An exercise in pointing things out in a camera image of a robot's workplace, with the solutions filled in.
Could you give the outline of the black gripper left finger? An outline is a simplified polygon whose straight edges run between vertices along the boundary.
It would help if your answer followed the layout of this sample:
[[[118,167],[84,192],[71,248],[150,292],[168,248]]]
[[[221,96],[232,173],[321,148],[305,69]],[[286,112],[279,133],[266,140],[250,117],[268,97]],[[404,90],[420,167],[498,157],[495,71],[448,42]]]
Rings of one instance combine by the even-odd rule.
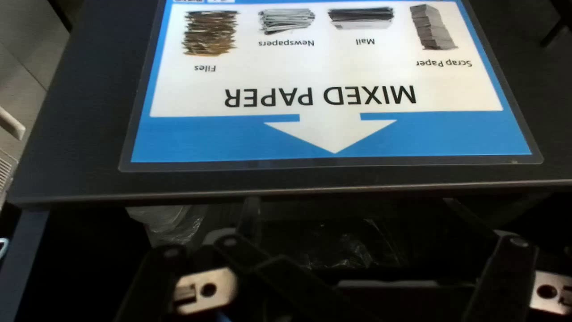
[[[298,266],[248,239],[257,203],[130,208],[152,250],[114,322],[280,322],[298,296]]]

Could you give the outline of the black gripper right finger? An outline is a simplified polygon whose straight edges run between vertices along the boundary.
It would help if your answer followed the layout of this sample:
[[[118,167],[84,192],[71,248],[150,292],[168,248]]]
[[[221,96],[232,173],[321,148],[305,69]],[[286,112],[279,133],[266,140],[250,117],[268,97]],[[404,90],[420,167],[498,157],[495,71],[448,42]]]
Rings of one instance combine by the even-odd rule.
[[[495,244],[475,280],[461,322],[525,322],[539,250],[520,235],[491,230],[452,198],[447,198],[445,205],[480,239]]]

